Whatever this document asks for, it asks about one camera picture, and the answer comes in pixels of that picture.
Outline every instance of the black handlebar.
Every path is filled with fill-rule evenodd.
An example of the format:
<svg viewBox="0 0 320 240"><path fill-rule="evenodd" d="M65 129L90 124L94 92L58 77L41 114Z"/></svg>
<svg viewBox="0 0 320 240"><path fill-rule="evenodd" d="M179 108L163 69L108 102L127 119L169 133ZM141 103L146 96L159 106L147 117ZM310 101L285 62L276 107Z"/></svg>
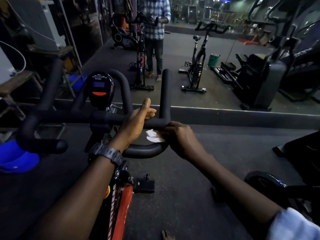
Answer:
<svg viewBox="0 0 320 240"><path fill-rule="evenodd" d="M195 31L206 31L206 32L214 32L217 34L224 34L226 31L228 31L230 28L229 25L225 24L219 24L214 21L211 21L210 23L206 23L205 21L200 21L198 24L198 27L195 28Z"/></svg>
<svg viewBox="0 0 320 240"><path fill-rule="evenodd" d="M55 95L62 81L63 62L55 60L52 72L47 79L40 102L31 111L18 129L17 143L29 152L40 154L60 154L67 150L68 142L62 139L37 139L35 138L36 127L40 123L90 123L90 124L111 124L121 125L126 119L126 115L133 111L130 96L130 87L126 77L118 71L110 70L110 76L120 84L124 115L110 113L107 111L95 111L92 114L81 111L87 99L86 82L82 86L69 111L50 110L54 103ZM162 74L161 97L159 118L151 118L144 123L145 129L163 129L171 121L171 87L172 73L165 69ZM151 145L131 144L124 152L124 157L129 158L150 158L162 153L167 143L153 143Z"/></svg>
<svg viewBox="0 0 320 240"><path fill-rule="evenodd" d="M150 23L148 20L148 16L151 16L151 14L144 14L143 12L137 12L137 16L133 21L129 21L128 17L125 16L125 21L127 24L147 24L151 26L157 26L159 23L159 18L156 17L153 23Z"/></svg>

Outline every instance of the bike seat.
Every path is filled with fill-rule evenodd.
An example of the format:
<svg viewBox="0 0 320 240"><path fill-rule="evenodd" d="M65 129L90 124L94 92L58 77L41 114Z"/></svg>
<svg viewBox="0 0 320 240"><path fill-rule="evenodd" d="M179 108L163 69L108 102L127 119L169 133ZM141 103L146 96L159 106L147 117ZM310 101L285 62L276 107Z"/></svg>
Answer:
<svg viewBox="0 0 320 240"><path fill-rule="evenodd" d="M193 36L193 39L194 39L195 41L199 41L199 40L201 40L201 36L194 35L194 36Z"/></svg>
<svg viewBox="0 0 320 240"><path fill-rule="evenodd" d="M247 60L248 60L247 55L242 55L237 53L235 54L235 57L237 58L241 66L244 66L245 64L247 64Z"/></svg>
<svg viewBox="0 0 320 240"><path fill-rule="evenodd" d="M232 62L221 62L221 68L228 70L229 72L235 71L237 67Z"/></svg>

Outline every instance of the green bucket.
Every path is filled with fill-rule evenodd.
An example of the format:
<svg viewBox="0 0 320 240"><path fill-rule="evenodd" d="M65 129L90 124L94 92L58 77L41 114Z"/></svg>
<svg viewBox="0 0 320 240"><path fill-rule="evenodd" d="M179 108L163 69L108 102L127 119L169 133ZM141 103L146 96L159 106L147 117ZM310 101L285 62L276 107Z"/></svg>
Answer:
<svg viewBox="0 0 320 240"><path fill-rule="evenodd" d="M208 66L210 66L210 67L216 67L220 56L221 56L221 55L211 54L210 57L209 57Z"/></svg>

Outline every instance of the white cable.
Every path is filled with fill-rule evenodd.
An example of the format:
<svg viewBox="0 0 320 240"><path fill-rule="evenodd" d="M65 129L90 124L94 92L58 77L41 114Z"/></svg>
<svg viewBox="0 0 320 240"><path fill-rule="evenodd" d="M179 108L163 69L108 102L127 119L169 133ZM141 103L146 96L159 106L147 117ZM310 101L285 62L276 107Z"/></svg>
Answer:
<svg viewBox="0 0 320 240"><path fill-rule="evenodd" d="M24 69L26 68L26 65L27 65L26 58L22 55L22 53L21 53L20 51L18 51L16 48L12 47L10 44L7 44L7 43L5 43L5 42L3 42L3 41L1 41L1 40L0 40L0 42L3 43L3 44L6 44L7 46L9 46L9 47L11 47L11 48L13 48L16 52L18 52L18 53L22 56L23 61L24 61L24 66L23 66L23 68L22 68L21 71L17 72L17 74L23 72Z"/></svg>
<svg viewBox="0 0 320 240"><path fill-rule="evenodd" d="M19 14L14 10L14 8L12 7L11 3L9 2L9 0L6 0L6 1L7 1L8 4L10 5L12 11L14 11L14 13L19 17L19 19L23 22L23 24L24 24L25 26L27 26L28 28L30 28L32 31L36 32L38 35L41 35L41 36L47 38L48 40L52 40L52 41L54 41L55 43L57 43L58 45L62 46L62 44L58 43L56 40L53 40L53 39L51 39L51 38L49 38L49 37L47 37L47 36L39 33L38 31L36 31L36 30L34 30L33 28L31 28L28 24L26 24L25 21L23 21L23 19L19 16Z"/></svg>

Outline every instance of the wristwatch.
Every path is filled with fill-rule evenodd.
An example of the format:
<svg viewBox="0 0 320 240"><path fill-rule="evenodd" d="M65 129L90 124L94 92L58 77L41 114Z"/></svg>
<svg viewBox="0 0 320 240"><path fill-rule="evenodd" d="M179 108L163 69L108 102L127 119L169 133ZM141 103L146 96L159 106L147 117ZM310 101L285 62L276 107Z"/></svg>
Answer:
<svg viewBox="0 0 320 240"><path fill-rule="evenodd" d="M89 157L97 157L97 156L104 156L109 158L111 162L117 166L123 161L123 157L119 150L115 150L112 147L105 145L101 142L97 142L89 151Z"/></svg>

